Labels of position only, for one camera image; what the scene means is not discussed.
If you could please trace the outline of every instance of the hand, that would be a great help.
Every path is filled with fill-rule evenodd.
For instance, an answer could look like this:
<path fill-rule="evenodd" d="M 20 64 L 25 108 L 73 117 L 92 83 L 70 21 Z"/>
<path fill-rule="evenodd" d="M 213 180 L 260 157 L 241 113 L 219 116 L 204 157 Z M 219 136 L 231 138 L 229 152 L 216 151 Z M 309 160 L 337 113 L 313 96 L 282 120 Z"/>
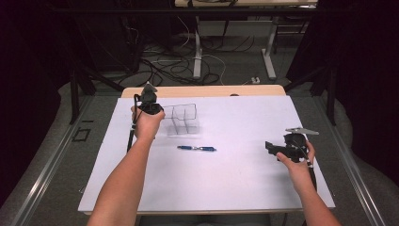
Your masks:
<path fill-rule="evenodd" d="M 132 117 L 135 116 L 135 107 L 132 106 Z M 137 139 L 147 138 L 153 140 L 159 129 L 161 120 L 165 117 L 165 112 L 161 110 L 156 115 L 150 115 L 137 109 L 137 124 L 135 135 Z"/>
<path fill-rule="evenodd" d="M 313 145 L 310 142 L 306 141 L 306 146 L 309 149 L 308 158 L 313 164 L 313 159 L 315 156 L 315 150 Z M 294 184 L 294 189 L 297 193 L 304 192 L 308 189 L 314 189 L 313 184 L 311 182 L 311 175 L 309 174 L 308 164 L 305 161 L 295 163 L 291 161 L 287 156 L 283 153 L 277 153 L 277 158 L 281 161 L 288 169 L 290 173 L 291 180 Z"/>

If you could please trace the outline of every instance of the white tabletop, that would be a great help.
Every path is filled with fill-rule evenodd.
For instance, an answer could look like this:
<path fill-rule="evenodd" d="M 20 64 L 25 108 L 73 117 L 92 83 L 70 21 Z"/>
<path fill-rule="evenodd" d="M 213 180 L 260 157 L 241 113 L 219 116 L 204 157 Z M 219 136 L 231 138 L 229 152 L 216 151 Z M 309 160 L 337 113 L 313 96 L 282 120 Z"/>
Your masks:
<path fill-rule="evenodd" d="M 264 147 L 265 141 L 283 146 L 285 129 L 301 126 L 289 96 L 158 98 L 158 103 L 195 104 L 199 132 L 169 136 L 170 120 L 162 121 L 149 156 L 139 215 L 302 208 L 287 169 Z M 118 100 L 79 211 L 93 210 L 105 179 L 126 154 L 132 104 L 133 99 Z M 213 146 L 217 151 L 183 151 L 179 145 Z M 335 207 L 317 161 L 314 165 L 318 193 L 328 207 Z"/>
<path fill-rule="evenodd" d="M 187 7 L 188 0 L 176 0 L 176 7 Z M 226 7 L 230 2 L 206 3 L 193 0 L 194 7 Z M 267 6 L 307 6 L 317 4 L 317 0 L 238 0 L 237 7 L 267 7 Z"/>

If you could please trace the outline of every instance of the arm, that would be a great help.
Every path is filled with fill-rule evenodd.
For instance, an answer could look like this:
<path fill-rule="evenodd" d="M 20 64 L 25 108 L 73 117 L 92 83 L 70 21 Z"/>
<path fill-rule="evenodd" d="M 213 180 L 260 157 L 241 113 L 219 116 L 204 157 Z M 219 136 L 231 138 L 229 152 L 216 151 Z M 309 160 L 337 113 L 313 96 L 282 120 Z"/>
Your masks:
<path fill-rule="evenodd" d="M 315 150 L 307 141 L 308 157 L 313 163 Z M 283 153 L 277 153 L 277 158 L 288 168 L 295 191 L 302 202 L 305 220 L 308 225 L 341 225 L 332 215 L 323 200 L 317 194 L 309 174 L 306 161 L 294 163 Z"/>
<path fill-rule="evenodd" d="M 136 142 L 105 181 L 88 225 L 134 225 L 152 141 L 165 113 L 138 110 Z"/>

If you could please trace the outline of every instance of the blue pen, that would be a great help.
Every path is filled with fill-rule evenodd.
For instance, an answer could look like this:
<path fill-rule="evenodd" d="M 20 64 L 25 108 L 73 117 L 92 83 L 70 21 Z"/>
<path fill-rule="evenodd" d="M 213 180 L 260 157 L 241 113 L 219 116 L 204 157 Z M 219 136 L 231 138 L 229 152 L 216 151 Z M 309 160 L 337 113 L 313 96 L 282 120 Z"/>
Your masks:
<path fill-rule="evenodd" d="M 198 151 L 205 151 L 205 152 L 216 151 L 216 148 L 214 148 L 214 147 L 177 146 L 177 148 L 183 149 L 183 150 L 198 150 Z"/>

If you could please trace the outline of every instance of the desk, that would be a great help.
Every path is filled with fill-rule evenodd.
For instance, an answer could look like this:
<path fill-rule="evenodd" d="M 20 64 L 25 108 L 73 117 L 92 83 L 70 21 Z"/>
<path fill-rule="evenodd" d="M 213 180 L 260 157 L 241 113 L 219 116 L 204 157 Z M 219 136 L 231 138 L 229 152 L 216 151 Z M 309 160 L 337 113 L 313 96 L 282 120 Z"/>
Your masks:
<path fill-rule="evenodd" d="M 126 154 L 133 103 L 129 97 L 141 90 L 126 89 L 123 98 L 119 98 L 79 211 L 90 214 L 105 179 Z M 241 96 L 229 97 L 231 94 Z M 201 132 L 168 137 L 165 122 L 161 122 L 149 156 L 139 215 L 301 210 L 287 169 L 264 147 L 266 140 L 283 145 L 284 130 L 301 125 L 291 98 L 284 95 L 282 87 L 158 88 L 157 95 L 158 103 L 164 106 L 194 102 Z M 189 97 L 176 98 L 179 95 Z M 243 120 L 229 121 L 244 115 Z M 178 150 L 176 146 L 183 143 L 207 143 L 217 151 Z M 314 166 L 320 196 L 328 207 L 335 207 L 317 161 Z"/>
<path fill-rule="evenodd" d="M 175 6 L 187 8 L 188 0 L 176 0 Z M 227 7 L 226 3 L 206 3 L 193 0 L 193 7 Z M 317 4 L 317 0 L 238 0 L 235 7 L 289 7 L 289 6 L 308 6 Z M 199 30 L 196 32 L 196 57 L 194 64 L 194 78 L 200 78 L 200 66 L 202 49 L 200 48 L 200 36 L 223 36 L 224 23 L 220 21 L 200 21 L 197 17 Z M 225 36 L 257 36 L 267 37 L 266 48 L 262 49 L 263 61 L 267 75 L 270 80 L 276 80 L 276 73 L 270 58 L 273 41 L 276 36 L 279 17 L 274 17 L 273 21 L 230 21 Z"/>

